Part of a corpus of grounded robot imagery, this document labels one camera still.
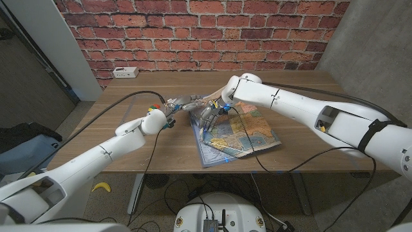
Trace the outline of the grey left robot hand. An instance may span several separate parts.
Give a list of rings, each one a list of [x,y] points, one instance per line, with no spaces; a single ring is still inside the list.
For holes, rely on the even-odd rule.
[[[164,114],[167,121],[173,119],[173,115],[178,111],[191,111],[200,106],[204,106],[202,96],[200,95],[183,95],[174,99],[169,99],[165,103]]]

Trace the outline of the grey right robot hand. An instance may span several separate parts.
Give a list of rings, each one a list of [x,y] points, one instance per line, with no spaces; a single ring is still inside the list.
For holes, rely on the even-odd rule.
[[[211,131],[218,117],[227,115],[230,105],[226,104],[221,98],[209,101],[200,113],[200,140],[203,142],[206,132]]]

